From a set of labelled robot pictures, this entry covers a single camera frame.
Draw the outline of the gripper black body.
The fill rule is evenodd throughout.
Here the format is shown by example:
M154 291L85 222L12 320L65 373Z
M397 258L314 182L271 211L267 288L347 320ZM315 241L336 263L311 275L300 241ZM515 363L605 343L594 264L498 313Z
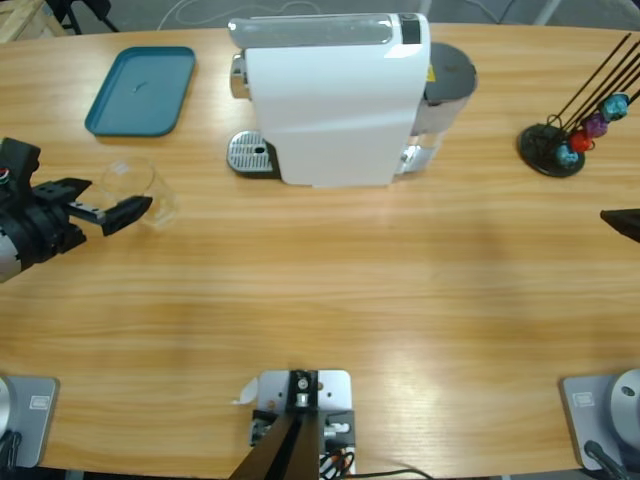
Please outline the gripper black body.
M1 267L31 268L34 264L82 245L87 237L71 216L102 226L104 210L75 201L65 205L25 205L1 208Z

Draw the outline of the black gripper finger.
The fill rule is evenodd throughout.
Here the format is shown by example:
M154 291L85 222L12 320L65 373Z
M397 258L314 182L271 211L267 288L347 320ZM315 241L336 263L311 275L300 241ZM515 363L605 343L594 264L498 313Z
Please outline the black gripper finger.
M75 202L91 185L90 180L64 178L37 185L32 188L32 193L43 205L65 205Z
M600 218L621 235L640 241L640 209L602 210Z
M104 212L102 233L110 236L138 221L149 210L153 199L148 196L130 196Z

